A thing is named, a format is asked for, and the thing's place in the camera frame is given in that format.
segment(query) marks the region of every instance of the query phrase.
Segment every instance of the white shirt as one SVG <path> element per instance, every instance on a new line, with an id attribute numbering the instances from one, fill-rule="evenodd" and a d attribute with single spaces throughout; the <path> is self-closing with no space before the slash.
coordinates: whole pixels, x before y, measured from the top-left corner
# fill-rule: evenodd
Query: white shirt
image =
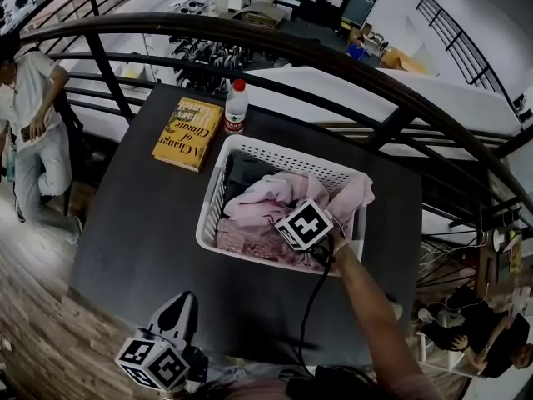
<path id="1" fill-rule="evenodd" d="M 3 84 L 0 86 L 0 132 L 6 130 L 7 122 L 17 136 L 17 150 L 31 147 L 40 141 L 46 132 L 62 122 L 53 105 L 44 118 L 46 132 L 35 141 L 22 140 L 21 130 L 32 122 L 41 107 L 42 99 L 52 86 L 50 76 L 56 63 L 41 52 L 30 52 L 17 60 L 15 91 Z"/>

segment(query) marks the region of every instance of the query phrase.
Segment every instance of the black table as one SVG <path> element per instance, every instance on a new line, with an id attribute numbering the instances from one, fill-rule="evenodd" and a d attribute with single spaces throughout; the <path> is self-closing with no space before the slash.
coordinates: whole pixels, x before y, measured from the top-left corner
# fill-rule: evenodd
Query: black table
<path id="1" fill-rule="evenodd" d="M 294 363 L 301 318 L 319 276 L 197 244 L 202 199 L 226 135 L 220 128 L 200 173 L 154 160 L 154 144 L 182 96 L 223 104 L 176 87 L 153 90 L 98 189 L 71 285 L 103 310 L 140 326 L 166 300 L 191 290 L 200 303 L 195 345 L 234 357 Z M 420 178 L 291 117 L 250 108 L 245 134 L 368 173 L 376 200 L 368 208 L 362 261 L 403 306 L 405 328 L 418 268 Z M 371 362 L 340 279 L 329 277 L 318 295 L 306 341 L 308 364 Z"/>

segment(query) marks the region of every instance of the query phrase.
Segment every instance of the pink towel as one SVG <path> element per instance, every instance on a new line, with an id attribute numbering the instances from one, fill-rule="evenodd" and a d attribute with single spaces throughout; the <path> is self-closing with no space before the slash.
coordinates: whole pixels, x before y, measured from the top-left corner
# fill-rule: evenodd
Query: pink towel
<path id="1" fill-rule="evenodd" d="M 292 211 L 288 204 L 303 198 L 313 198 L 321 207 L 329 203 L 329 194 L 314 175 L 279 172 L 265 175 L 230 200 L 224 213 L 242 226 L 270 225 Z"/>
<path id="2" fill-rule="evenodd" d="M 330 201 L 330 194 L 312 173 L 265 175 L 224 207 L 229 219 L 218 222 L 217 247 L 295 267 L 321 269 L 310 254 L 295 252 L 273 224 L 293 210 L 290 204 L 312 198 L 344 227 L 358 208 L 374 200 L 371 185 L 372 180 L 359 172 L 333 191 Z"/>
<path id="3" fill-rule="evenodd" d="M 236 221 L 223 218 L 218 222 L 217 247 L 295 267 L 321 268 L 310 254 L 293 250 L 272 225 L 243 227 Z"/>
<path id="4" fill-rule="evenodd" d="M 330 201 L 330 194 L 312 173 L 279 172 L 265 175 L 230 200 L 224 213 L 243 227 L 270 225 L 292 211 L 290 203 L 312 198 L 344 226 L 358 208 L 374 200 L 371 185 L 368 175 L 359 172 L 344 187 L 333 191 Z"/>

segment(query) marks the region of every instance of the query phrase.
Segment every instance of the yellow book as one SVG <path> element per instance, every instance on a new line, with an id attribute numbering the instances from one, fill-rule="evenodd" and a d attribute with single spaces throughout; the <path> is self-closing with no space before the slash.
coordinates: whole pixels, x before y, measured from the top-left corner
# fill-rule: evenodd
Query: yellow book
<path id="1" fill-rule="evenodd" d="M 157 160 L 198 172 L 222 118 L 222 107 L 183 97 L 153 148 Z"/>

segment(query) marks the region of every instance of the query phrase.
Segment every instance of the gray pants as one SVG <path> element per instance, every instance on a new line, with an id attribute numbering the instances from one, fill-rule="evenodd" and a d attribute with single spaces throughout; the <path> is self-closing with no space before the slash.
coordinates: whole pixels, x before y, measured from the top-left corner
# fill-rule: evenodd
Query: gray pants
<path id="1" fill-rule="evenodd" d="M 59 196 L 72 182 L 67 128 L 53 127 L 36 144 L 17 153 L 15 193 L 22 215 L 60 233 L 75 244 L 80 236 L 77 221 L 41 204 L 41 196 Z"/>

